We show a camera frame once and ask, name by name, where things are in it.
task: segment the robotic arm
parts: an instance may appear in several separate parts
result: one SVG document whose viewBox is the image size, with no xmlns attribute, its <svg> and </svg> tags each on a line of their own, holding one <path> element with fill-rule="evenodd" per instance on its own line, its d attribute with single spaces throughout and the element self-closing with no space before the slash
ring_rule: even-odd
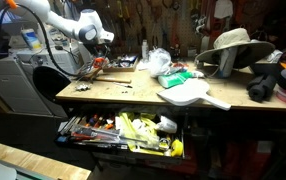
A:
<svg viewBox="0 0 286 180">
<path fill-rule="evenodd" d="M 92 9 L 83 10 L 80 19 L 74 21 L 65 19 L 51 11 L 48 0 L 15 0 L 15 3 L 28 7 L 38 15 L 42 22 L 51 24 L 66 36 L 84 44 L 111 43 L 114 39 L 114 34 L 103 29 L 99 15 Z M 0 10 L 5 4 L 5 0 L 0 0 Z M 9 11 L 28 21 L 36 21 L 34 16 L 22 7 L 10 9 Z"/>
</svg>

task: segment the yellow tool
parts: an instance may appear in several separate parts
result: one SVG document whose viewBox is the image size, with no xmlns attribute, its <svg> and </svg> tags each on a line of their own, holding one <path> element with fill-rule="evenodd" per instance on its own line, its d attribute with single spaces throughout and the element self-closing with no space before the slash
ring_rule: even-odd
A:
<svg viewBox="0 0 286 180">
<path fill-rule="evenodd" d="M 183 143 L 178 139 L 175 139 L 172 143 L 171 156 L 181 156 L 183 154 Z"/>
</svg>

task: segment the drawer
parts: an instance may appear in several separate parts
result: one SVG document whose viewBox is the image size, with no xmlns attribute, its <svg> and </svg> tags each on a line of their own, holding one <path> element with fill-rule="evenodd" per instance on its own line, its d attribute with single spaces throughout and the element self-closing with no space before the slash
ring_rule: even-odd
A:
<svg viewBox="0 0 286 180">
<path fill-rule="evenodd" d="M 156 161 L 179 165 L 185 159 L 184 133 L 181 123 L 178 123 L 183 121 L 181 117 L 169 115 L 171 113 L 173 113 L 172 109 L 157 106 L 88 105 L 70 118 L 55 141 L 59 145 L 91 151 L 98 159 L 107 161 L 129 164 Z M 167 114 L 166 117 L 171 117 L 169 118 L 171 121 L 176 122 L 175 133 L 151 129 L 160 123 L 161 119 L 164 122 L 164 114 Z M 133 115 L 135 118 L 124 119 L 124 116 L 133 117 Z M 124 121 L 130 122 L 132 126 L 124 126 Z M 127 131 L 126 128 L 133 128 L 133 121 L 144 122 L 145 124 L 141 126 L 145 126 L 146 129 L 142 129 L 149 134 L 142 137 L 145 134 L 138 133 L 137 129 Z"/>
</svg>

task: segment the white plastic bag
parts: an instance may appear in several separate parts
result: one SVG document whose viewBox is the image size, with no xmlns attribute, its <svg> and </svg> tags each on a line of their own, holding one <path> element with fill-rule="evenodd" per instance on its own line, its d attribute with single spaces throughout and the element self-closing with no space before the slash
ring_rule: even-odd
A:
<svg viewBox="0 0 286 180">
<path fill-rule="evenodd" d="M 171 55 L 162 48 L 149 52 L 149 71 L 151 77 L 158 77 L 170 73 Z"/>
</svg>

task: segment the white container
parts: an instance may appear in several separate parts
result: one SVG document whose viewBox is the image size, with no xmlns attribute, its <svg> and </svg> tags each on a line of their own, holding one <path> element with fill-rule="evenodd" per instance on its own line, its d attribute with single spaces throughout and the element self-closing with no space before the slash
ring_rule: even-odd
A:
<svg viewBox="0 0 286 180">
<path fill-rule="evenodd" d="M 22 29 L 21 34 L 23 36 L 24 41 L 31 50 L 39 50 L 42 48 L 42 45 L 39 39 L 36 37 L 36 34 L 33 29 Z"/>
<path fill-rule="evenodd" d="M 143 40 L 142 44 L 142 60 L 143 62 L 149 61 L 149 45 L 147 44 L 147 40 Z"/>
</svg>

